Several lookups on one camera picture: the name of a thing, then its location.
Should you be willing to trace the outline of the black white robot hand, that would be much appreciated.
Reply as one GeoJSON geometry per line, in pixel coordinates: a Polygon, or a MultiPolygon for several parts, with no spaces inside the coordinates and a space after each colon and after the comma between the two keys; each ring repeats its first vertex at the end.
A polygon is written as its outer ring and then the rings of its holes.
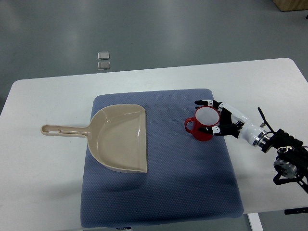
{"type": "Polygon", "coordinates": [[[213,127],[202,126],[200,132],[214,136],[233,136],[237,139],[244,139],[250,145],[260,145],[261,140],[267,135],[267,132],[260,126],[254,125],[251,120],[239,110],[224,102],[215,100],[197,100],[194,102],[197,109],[201,106],[210,106],[215,108],[220,115],[220,120],[213,127]]]}

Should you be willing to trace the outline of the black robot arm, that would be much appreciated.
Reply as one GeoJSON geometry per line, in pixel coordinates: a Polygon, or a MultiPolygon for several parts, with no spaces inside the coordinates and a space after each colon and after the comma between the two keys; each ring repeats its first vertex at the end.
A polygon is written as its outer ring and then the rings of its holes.
{"type": "Polygon", "coordinates": [[[275,148],[277,157],[273,164],[277,175],[273,178],[276,185],[296,182],[305,192],[308,191],[308,147],[282,129],[274,131],[261,110],[258,111],[270,131],[263,132],[257,142],[261,151],[266,153],[275,148]]]}

